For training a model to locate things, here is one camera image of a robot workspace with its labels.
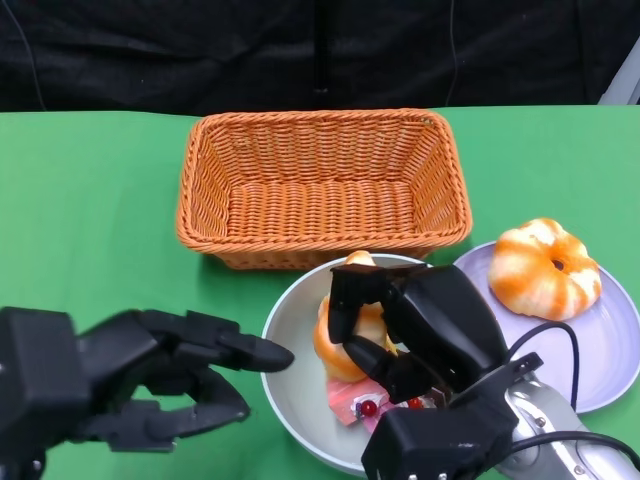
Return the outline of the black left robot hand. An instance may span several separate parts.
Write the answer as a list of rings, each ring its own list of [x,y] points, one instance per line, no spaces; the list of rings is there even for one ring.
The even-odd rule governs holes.
[[[124,311],[77,346],[92,401],[69,439],[114,452],[170,452],[178,438],[244,421],[249,405],[218,368],[274,373],[295,359],[236,322],[194,311]]]

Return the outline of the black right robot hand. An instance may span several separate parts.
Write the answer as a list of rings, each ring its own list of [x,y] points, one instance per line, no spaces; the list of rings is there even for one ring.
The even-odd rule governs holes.
[[[394,355],[357,332],[361,308],[375,303],[406,352]],[[460,393],[503,365],[508,351],[488,304],[453,265],[333,268],[328,333],[394,404],[434,387]]]

